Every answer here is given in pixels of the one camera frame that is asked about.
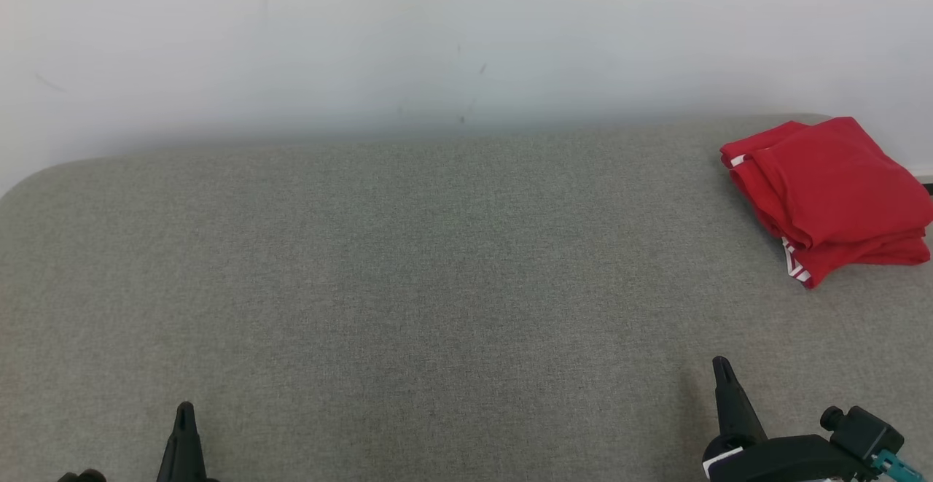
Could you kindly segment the red shorts with white stripes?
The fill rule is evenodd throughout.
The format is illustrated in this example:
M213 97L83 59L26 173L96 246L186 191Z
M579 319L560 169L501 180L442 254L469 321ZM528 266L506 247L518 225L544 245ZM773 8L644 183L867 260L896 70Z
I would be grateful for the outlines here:
M749 151L773 145L787 134L804 126L807 124L787 121L775 128L746 137L746 139L727 143L720 150L721 162L729 171L730 179L749 201L761 225L771 236L781 241L786 257L787 273L793 279L802 282L805 288L813 289L819 286L830 273L849 264L916 265L928 262L931 252L924 242L926 229L922 233L901 233L901 235L881 236L853 244L829 244L809 247L809 249L797 246L796 243L781 235L779 229L774 226L772 220L768 219L766 213L759 209L749 193L747 184L750 177L737 174L735 167L742 163L744 155Z

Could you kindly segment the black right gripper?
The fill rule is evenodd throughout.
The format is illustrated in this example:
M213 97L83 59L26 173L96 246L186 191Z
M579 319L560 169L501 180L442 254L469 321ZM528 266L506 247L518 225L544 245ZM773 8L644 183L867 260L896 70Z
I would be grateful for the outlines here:
M819 435L766 440L732 363L716 357L712 365L719 438L703 453L709 482L861 482L859 460Z

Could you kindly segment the red jersey with white sleeves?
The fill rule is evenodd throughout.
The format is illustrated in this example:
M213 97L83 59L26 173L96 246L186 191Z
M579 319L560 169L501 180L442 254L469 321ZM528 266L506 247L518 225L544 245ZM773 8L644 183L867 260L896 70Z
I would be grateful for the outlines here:
M863 127L836 117L749 151L734 168L749 176L757 207L797 246L853 244L933 223L933 200Z

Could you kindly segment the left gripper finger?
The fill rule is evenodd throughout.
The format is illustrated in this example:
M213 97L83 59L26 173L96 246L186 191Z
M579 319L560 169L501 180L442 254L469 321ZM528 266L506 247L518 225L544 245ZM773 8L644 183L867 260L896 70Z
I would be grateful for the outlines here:
M210 482L191 402L182 402L176 409L157 482Z

